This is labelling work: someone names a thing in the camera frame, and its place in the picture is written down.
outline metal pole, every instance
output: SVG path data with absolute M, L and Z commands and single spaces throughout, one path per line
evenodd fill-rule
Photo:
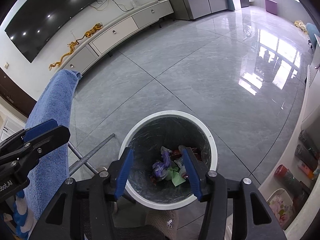
M 72 164 L 70 167 L 69 167 L 69 173 L 70 173 L 70 176 L 72 174 L 74 174 L 76 172 L 77 169 L 79 169 L 83 164 L 86 165 L 87 161 L 98 151 L 100 150 L 108 141 L 110 141 L 113 137 L 115 136 L 115 134 L 111 134 L 108 138 L 106 138 L 103 142 L 101 142 L 99 145 L 97 145 L 93 150 L 91 150 L 85 157 L 82 157 L 79 161 L 76 161 L 74 164 Z
M 68 142 L 68 147 L 70 148 L 70 150 L 75 154 L 75 156 L 77 156 L 78 158 L 79 158 L 79 160 L 81 160 L 82 158 L 83 158 L 83 156 L 82 156 L 82 154 L 76 149 L 76 147 L 71 143 L 71 142 Z M 94 168 L 94 167 L 92 167 L 92 165 L 90 164 L 90 163 L 85 163 L 84 164 L 85 166 L 87 166 L 88 167 L 88 169 L 90 170 L 90 171 L 92 171 L 94 174 L 98 174 L 98 172 L 97 172 L 97 170 Z

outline metal stand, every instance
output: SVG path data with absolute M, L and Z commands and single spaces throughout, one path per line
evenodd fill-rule
M 95 175 L 98 174 L 98 171 L 92 167 L 90 163 L 88 163 L 88 160 L 97 153 L 98 150 L 100 150 L 108 141 L 110 141 L 115 134 L 111 134 L 108 138 L 106 138 L 102 143 L 100 143 L 98 146 L 96 146 L 93 150 L 91 150 L 85 157 L 82 156 L 82 154 L 76 149 L 76 147 L 69 141 L 68 147 L 70 150 L 79 158 L 79 161 L 76 161 L 69 167 L 69 174 L 70 176 L 74 174 L 83 164 L 88 167 L 90 171 L 92 171 Z M 134 198 L 132 198 L 127 191 L 124 191 L 123 197 L 130 201 L 132 204 L 135 204 L 136 201 Z

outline bottle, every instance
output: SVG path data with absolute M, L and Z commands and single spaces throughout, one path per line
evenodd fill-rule
M 320 152 L 305 130 L 300 132 L 299 140 L 302 142 L 304 147 L 318 160 L 320 157 Z
M 294 155 L 299 160 L 302 160 L 312 171 L 318 167 L 318 161 L 316 158 L 301 144 L 297 145 Z
M 280 165 L 275 171 L 275 178 L 277 178 L 282 185 L 284 185 L 293 197 L 298 197 L 302 194 L 303 189 L 301 183 L 293 176 L 291 171 L 284 165 Z
M 302 170 L 303 173 L 306 174 L 309 179 L 313 179 L 313 172 L 309 169 L 307 165 L 303 163 L 303 161 L 298 162 L 298 168 Z

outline black tv screen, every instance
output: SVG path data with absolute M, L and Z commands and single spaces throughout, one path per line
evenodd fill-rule
M 32 62 L 48 40 L 73 16 L 97 0 L 27 0 L 5 32 Z

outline white door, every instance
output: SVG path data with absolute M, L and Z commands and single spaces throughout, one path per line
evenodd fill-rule
M 16 132 L 19 132 L 22 130 L 23 127 L 19 124 L 17 124 L 15 121 L 11 120 L 9 117 L 6 117 L 4 119 L 3 125 L 1 127 L 0 131 L 0 142 L 7 139 L 11 135 L 15 134 Z

